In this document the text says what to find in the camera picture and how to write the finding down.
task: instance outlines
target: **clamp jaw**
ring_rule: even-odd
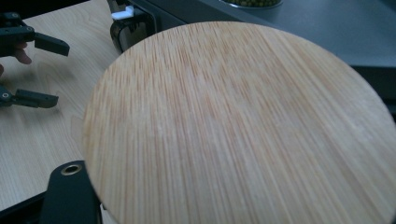
[[[25,90],[17,90],[13,95],[0,85],[0,107],[24,105],[35,108],[51,108],[56,104],[58,104],[58,96]]]
[[[35,41],[35,48],[67,56],[70,47],[62,40],[36,33],[26,25],[15,12],[0,13],[0,57],[14,56],[15,45]],[[0,85],[0,107],[25,105],[30,107],[50,108],[56,106],[58,96],[39,92],[17,90],[11,94]]]

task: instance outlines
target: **hand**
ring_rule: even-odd
[[[26,55],[26,52],[23,50],[26,47],[27,47],[26,43],[20,43],[15,45],[14,56],[20,63],[29,64],[32,62],[32,59],[30,59],[29,56]],[[4,67],[3,65],[0,64],[0,76],[3,74],[3,72],[4,72]]]

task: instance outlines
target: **dark floor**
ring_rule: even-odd
[[[17,12],[23,19],[37,16],[63,7],[70,7],[88,0],[13,0],[1,1],[1,12]]]

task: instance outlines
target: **wood grain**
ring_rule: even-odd
[[[389,223],[396,129],[328,51],[204,22],[135,45],[84,118],[85,160],[119,223]]]
[[[25,22],[39,33],[70,45],[68,57],[35,49],[30,65],[1,58],[0,84],[10,91],[38,91],[59,96],[50,109],[14,105],[0,108],[0,211],[47,189],[58,166],[82,160],[85,104],[97,79],[119,56],[110,35],[106,0],[91,0],[33,17]]]

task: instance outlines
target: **round wooden board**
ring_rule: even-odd
[[[328,51],[275,29],[204,22],[156,34],[86,108],[92,184],[119,223],[387,223],[396,129]]]

